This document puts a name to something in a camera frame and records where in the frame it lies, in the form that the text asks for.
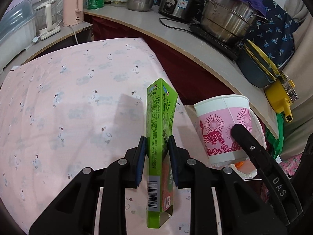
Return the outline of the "white dish rack with lid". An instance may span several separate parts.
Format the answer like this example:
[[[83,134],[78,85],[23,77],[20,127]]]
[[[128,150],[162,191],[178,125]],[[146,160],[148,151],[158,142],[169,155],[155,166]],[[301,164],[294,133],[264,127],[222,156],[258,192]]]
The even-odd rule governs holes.
[[[1,19],[1,71],[20,52],[32,44],[36,35],[36,16],[29,0],[24,0]]]

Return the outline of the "large steel steamer pot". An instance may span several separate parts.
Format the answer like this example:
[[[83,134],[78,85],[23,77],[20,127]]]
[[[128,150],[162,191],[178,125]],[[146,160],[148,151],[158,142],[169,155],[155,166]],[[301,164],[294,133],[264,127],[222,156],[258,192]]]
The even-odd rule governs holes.
[[[200,24],[222,42],[242,38],[257,21],[268,23],[250,5],[238,0],[202,0],[204,8]]]

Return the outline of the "pink patterned paper cup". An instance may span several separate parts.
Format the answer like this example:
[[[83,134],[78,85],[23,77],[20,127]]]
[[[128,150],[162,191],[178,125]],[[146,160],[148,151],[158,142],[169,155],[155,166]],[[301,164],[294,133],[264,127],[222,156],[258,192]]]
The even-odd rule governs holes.
[[[247,154],[231,136],[231,129],[241,124],[252,132],[249,99],[242,95],[222,95],[194,105],[211,165],[223,166],[248,159]]]

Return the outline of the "yellow electric pot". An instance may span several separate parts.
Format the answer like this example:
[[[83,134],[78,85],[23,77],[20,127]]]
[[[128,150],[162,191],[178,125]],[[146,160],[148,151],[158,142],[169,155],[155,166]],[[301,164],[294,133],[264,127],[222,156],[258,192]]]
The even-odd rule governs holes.
[[[299,99],[294,82],[283,72],[265,89],[265,95],[272,109],[277,113],[284,113],[287,123],[292,122],[291,105]]]

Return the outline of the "pink patterned tablecloth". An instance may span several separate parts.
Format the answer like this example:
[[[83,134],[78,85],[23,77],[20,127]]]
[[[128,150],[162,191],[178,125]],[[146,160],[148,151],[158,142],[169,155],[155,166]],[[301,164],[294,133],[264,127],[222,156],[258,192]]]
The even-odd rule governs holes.
[[[88,42],[41,56],[1,87],[1,200],[29,234],[34,221],[85,167],[108,167],[146,134],[147,88],[164,79],[179,97],[176,144],[207,162],[185,110],[196,83],[182,66],[166,67],[143,39]],[[191,193],[174,190],[174,212],[146,225],[148,160],[136,189],[125,189],[126,234],[188,234]]]

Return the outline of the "black induction cooktop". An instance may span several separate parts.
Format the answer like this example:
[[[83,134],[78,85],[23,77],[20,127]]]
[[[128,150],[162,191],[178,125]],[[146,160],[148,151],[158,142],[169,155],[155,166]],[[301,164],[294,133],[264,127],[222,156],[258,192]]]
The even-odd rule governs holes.
[[[213,34],[205,31],[200,24],[191,24],[189,29],[191,34],[211,45],[230,60],[236,61],[238,59],[243,45],[243,38],[234,37],[228,41],[222,41],[213,36]]]

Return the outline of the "small steel pot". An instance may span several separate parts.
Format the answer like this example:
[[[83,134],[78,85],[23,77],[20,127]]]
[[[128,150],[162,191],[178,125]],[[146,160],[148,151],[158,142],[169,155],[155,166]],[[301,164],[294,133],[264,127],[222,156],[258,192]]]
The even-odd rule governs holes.
[[[154,0],[127,0],[126,7],[132,11],[147,12],[152,9]]]

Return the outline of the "stacked blue yellow basins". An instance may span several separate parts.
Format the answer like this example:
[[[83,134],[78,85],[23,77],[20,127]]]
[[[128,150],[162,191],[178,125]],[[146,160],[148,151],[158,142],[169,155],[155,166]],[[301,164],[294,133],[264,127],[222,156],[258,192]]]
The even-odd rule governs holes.
[[[258,88],[265,88],[281,76],[271,59],[248,39],[244,43],[236,63],[245,78]]]

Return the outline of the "white power plug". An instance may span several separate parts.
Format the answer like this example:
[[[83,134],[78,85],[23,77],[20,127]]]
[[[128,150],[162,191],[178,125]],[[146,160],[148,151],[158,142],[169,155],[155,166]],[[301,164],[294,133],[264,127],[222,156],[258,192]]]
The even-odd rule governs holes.
[[[37,43],[38,41],[40,40],[40,36],[35,36],[33,39],[32,39],[32,43]]]

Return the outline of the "white lined trash bin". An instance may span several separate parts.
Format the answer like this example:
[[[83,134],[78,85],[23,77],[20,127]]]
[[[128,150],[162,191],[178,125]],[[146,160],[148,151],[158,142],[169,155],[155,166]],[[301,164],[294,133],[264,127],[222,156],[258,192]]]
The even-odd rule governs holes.
[[[230,167],[251,180],[270,160],[261,123],[252,110],[224,108],[197,116],[194,107],[186,108],[213,168]]]

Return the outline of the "white glass kettle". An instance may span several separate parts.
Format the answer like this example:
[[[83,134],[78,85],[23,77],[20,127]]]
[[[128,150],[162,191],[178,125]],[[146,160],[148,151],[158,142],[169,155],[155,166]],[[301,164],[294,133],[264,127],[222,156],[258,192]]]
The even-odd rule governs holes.
[[[46,1],[35,9],[37,30],[40,40],[45,40],[60,32],[60,21],[57,18],[56,0]]]

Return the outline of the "silver rice cooker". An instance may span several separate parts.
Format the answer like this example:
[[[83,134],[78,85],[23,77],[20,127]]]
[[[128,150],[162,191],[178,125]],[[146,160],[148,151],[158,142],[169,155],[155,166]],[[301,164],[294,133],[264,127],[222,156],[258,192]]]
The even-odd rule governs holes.
[[[170,18],[189,22],[196,13],[198,0],[161,0],[159,13]]]

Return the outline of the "green carton box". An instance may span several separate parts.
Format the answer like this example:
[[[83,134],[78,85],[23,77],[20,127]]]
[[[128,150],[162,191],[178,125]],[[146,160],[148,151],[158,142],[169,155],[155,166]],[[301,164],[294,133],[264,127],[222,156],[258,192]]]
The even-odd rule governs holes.
[[[147,226],[158,229],[172,215],[174,179],[168,153],[178,95],[164,79],[147,88],[146,138],[148,142]]]

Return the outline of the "pink electric kettle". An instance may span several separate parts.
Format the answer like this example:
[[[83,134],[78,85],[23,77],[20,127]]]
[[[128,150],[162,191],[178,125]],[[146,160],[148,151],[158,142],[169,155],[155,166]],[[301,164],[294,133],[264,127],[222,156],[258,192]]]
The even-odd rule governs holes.
[[[83,0],[63,0],[64,27],[83,22],[83,15]]]

